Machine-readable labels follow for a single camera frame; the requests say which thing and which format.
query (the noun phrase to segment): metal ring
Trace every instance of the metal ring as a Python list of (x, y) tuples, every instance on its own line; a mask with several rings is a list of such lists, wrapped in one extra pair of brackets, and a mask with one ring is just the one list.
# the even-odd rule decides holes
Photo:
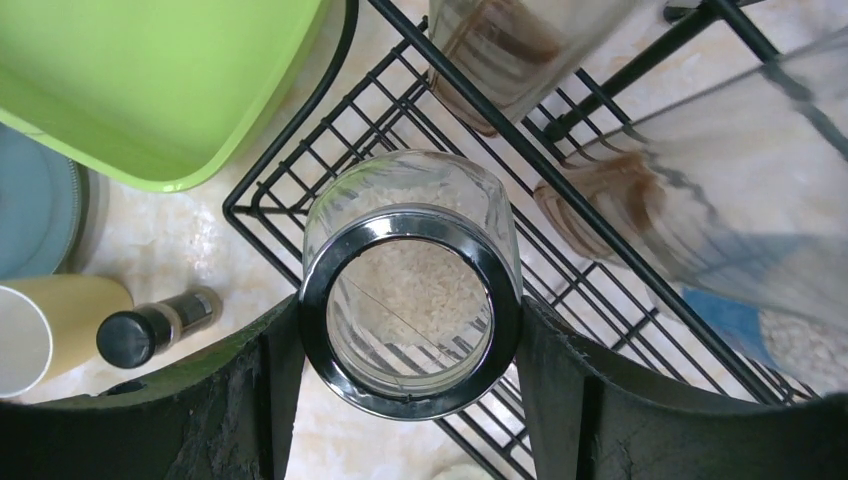
[[(327, 306), (342, 270), (364, 251), (400, 239), (433, 242), (462, 258), (483, 284), (492, 314), (492, 333), (477, 365), (465, 378), (435, 394), (394, 396), (377, 391), (342, 365), (330, 343)], [(442, 417), (483, 396), (515, 356), (521, 315), (514, 281), (509, 263), (471, 220), (429, 204), (376, 209), (334, 234), (309, 265), (299, 291), (303, 347), (318, 375), (348, 403), (396, 420)]]

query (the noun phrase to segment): blue label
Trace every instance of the blue label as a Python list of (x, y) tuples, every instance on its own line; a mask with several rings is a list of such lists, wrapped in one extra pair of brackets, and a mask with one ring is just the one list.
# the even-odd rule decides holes
[(780, 369), (763, 343), (759, 310), (686, 287), (680, 296), (731, 348), (767, 367)]

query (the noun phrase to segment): small black bottle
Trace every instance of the small black bottle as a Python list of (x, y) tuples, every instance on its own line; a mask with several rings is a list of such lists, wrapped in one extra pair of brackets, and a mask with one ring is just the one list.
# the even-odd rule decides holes
[(97, 330), (97, 350), (119, 368), (137, 368), (154, 355), (221, 316), (223, 305), (209, 288), (195, 287), (175, 297), (116, 312)]

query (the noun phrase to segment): green container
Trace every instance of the green container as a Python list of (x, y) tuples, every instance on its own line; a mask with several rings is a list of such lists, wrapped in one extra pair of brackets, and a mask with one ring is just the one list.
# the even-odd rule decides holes
[(195, 187), (291, 86), (326, 0), (0, 0), (0, 123), (133, 187)]

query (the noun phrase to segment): yellow cup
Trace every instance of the yellow cup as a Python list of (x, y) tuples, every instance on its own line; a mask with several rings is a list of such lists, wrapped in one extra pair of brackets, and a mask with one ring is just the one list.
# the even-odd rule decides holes
[(97, 354), (97, 327), (132, 308), (121, 284), (86, 275), (0, 283), (0, 398), (20, 395)]

